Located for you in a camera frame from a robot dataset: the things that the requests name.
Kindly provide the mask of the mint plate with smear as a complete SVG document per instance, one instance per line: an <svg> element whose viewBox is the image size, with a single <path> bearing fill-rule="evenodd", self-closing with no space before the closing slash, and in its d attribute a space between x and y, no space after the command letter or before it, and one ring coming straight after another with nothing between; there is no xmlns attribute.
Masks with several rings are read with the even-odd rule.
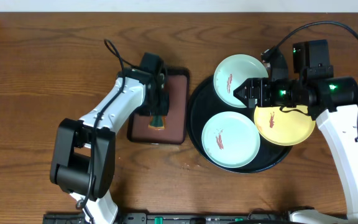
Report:
<svg viewBox="0 0 358 224"><path fill-rule="evenodd" d="M267 77L268 72L262 62L250 55L236 54L225 58L217 66L213 75L213 86L225 104L245 108L246 106L234 97L234 90L248 78Z"/></svg>

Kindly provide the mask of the green and orange sponge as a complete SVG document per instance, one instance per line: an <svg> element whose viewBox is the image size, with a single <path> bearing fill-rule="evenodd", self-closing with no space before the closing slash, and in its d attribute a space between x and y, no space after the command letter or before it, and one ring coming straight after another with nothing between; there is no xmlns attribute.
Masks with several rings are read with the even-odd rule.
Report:
<svg viewBox="0 0 358 224"><path fill-rule="evenodd" d="M148 128L157 130L157 131L164 130L165 129L165 118L166 118L166 116L162 116L162 115L151 116Z"/></svg>

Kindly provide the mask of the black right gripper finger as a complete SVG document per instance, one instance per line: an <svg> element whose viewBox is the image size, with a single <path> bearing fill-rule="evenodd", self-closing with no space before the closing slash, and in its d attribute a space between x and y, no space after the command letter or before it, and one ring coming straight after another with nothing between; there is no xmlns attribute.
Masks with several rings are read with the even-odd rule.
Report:
<svg viewBox="0 0 358 224"><path fill-rule="evenodd" d="M244 106L249 105L248 93L246 90L235 91L234 97L238 99Z"/></svg>
<svg viewBox="0 0 358 224"><path fill-rule="evenodd" d="M240 92L250 88L250 78L246 79L242 84L240 84L235 90L234 93Z"/></svg>

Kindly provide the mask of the yellow plate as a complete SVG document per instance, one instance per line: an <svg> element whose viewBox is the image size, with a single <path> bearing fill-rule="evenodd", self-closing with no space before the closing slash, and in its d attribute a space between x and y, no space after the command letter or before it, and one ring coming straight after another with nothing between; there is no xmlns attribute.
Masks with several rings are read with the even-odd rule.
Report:
<svg viewBox="0 0 358 224"><path fill-rule="evenodd" d="M316 121L307 116L308 107L256 107L254 123L262 137L280 146L293 146L306 140Z"/></svg>

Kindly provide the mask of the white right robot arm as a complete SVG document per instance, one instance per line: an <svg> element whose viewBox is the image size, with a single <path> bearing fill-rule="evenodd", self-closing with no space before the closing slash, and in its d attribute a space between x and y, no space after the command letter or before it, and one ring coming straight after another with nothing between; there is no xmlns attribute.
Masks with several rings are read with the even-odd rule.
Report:
<svg viewBox="0 0 358 224"><path fill-rule="evenodd" d="M347 222L358 223L358 86L351 77L319 80L248 78L233 91L253 108L304 105L316 121L336 165L347 205Z"/></svg>

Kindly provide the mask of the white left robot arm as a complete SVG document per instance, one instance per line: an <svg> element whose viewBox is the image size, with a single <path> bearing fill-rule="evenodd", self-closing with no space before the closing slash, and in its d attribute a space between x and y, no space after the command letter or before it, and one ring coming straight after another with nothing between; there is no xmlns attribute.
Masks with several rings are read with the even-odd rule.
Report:
<svg viewBox="0 0 358 224"><path fill-rule="evenodd" d="M59 124L50 180L76 200L86 222L114 223L118 206L109 188L116 134L136 110L156 108L168 100L166 80L166 68L156 73L127 68L117 74L113 89L92 111Z"/></svg>

